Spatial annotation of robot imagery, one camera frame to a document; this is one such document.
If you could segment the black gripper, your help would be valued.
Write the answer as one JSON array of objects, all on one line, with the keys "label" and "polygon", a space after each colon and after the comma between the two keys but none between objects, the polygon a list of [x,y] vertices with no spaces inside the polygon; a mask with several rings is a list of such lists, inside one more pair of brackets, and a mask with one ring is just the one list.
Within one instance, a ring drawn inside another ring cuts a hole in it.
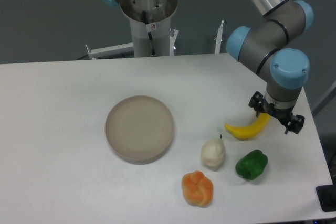
[{"label": "black gripper", "polygon": [[286,128],[285,134],[288,132],[299,134],[304,126],[305,117],[292,114],[295,104],[295,100],[281,102],[270,95],[264,97],[259,91],[256,91],[250,98],[248,106],[254,109],[256,117],[259,117],[262,113],[267,113],[276,118]]}]

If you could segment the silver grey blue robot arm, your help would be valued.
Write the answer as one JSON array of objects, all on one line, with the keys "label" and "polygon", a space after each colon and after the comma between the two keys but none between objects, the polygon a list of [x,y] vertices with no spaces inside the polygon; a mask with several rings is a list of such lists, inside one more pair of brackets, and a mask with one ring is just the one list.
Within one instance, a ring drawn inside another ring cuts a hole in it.
[{"label": "silver grey blue robot arm", "polygon": [[[170,19],[178,0],[103,0],[108,6],[120,6],[131,26],[136,57],[169,56],[173,53]],[[226,43],[226,51],[263,79],[264,94],[256,92],[249,106],[257,114],[276,118],[287,132],[299,133],[302,115],[293,108],[308,79],[310,62],[300,50],[288,44],[311,26],[314,13],[309,4],[293,0],[252,0],[265,19],[257,30],[241,26]]]}]

